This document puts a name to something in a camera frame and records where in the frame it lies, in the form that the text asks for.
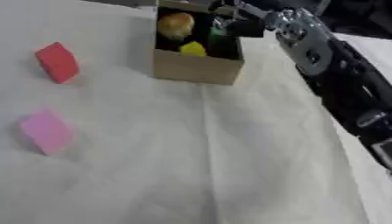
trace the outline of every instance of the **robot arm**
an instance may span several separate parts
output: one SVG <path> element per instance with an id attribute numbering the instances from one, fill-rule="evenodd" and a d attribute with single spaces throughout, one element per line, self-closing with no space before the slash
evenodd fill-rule
<path id="1" fill-rule="evenodd" d="M 371 63 L 306 9 L 285 9 L 273 0 L 218 0 L 210 11 L 223 5 L 235 8 L 234 19 L 225 23 L 233 35 L 244 36 L 246 29 L 238 29 L 244 23 L 240 16 L 254 22 L 245 36 L 257 36 L 247 35 L 257 33 L 249 29 L 259 34 L 275 31 L 276 40 L 325 108 L 392 171 L 392 86 Z"/>

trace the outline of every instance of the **white fabric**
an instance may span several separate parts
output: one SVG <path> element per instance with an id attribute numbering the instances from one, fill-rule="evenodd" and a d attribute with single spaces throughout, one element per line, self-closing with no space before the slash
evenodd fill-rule
<path id="1" fill-rule="evenodd" d="M 0 3 L 0 223 L 368 223 L 336 131 L 272 36 L 244 39 L 233 87 L 155 80 L 152 13 Z M 80 75 L 47 79 L 59 41 Z M 46 157 L 18 120 L 51 108 L 75 139 Z"/>

